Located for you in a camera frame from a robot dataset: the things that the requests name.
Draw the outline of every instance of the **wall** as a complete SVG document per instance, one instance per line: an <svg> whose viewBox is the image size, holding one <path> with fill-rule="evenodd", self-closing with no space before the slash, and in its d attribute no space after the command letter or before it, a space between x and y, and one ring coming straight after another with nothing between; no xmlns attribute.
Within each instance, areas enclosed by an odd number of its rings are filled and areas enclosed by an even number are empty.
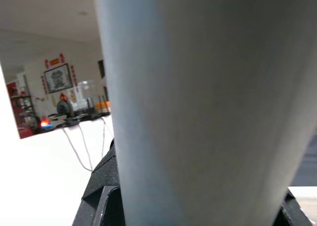
<svg viewBox="0 0 317 226"><path fill-rule="evenodd" d="M0 68L0 225L69 226L90 173L84 170L61 130L19 139ZM112 140L106 119L105 152ZM101 158L101 120L81 123L93 165ZM67 130L82 161L87 154L78 128Z"/></svg>
<svg viewBox="0 0 317 226"><path fill-rule="evenodd" d="M62 47L56 50L52 50L51 52L44 54L42 57L25 64L24 66L28 86L30 89L31 96L33 97L33 103L38 116L55 113L56 110L53 104L54 101L52 100L52 97L55 99L55 102L57 103L61 92L67 94L70 91L70 89L58 91L52 94L48 94L46 96L43 89L41 76L43 76L44 71L47 70L45 67L45 60L47 59L48 61L50 61L55 58L58 58L60 53L64 55L65 62L68 63L69 68L71 65L74 65L78 83L87 80L94 80L96 88L93 91L93 94L104 94L98 67L98 61L103 59L100 41L95 40L86 43L65 41L65 44ZM47 101L35 101L37 97L45 97Z"/></svg>

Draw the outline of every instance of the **gray cylinder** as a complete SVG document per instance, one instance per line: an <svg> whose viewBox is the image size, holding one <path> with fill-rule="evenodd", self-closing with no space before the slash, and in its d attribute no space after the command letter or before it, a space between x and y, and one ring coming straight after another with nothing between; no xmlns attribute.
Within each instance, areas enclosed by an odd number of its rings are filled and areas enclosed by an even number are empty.
<svg viewBox="0 0 317 226"><path fill-rule="evenodd" d="M128 226L269 226L317 116L315 0L96 0Z"/></svg>

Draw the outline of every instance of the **white ceiling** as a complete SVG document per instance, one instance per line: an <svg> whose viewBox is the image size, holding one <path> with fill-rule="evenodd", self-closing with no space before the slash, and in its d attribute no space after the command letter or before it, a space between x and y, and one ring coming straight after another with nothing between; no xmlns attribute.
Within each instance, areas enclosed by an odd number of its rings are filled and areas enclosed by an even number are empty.
<svg viewBox="0 0 317 226"><path fill-rule="evenodd" d="M0 62L6 81L65 41L97 38L93 0L0 0Z"/></svg>

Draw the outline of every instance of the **picture frame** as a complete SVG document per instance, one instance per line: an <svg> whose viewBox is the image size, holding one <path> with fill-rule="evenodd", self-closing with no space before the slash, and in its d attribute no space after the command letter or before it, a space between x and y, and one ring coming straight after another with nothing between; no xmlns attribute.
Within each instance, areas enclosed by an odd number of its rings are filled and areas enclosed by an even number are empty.
<svg viewBox="0 0 317 226"><path fill-rule="evenodd" d="M45 71L44 77L49 94L73 87L67 63Z"/></svg>

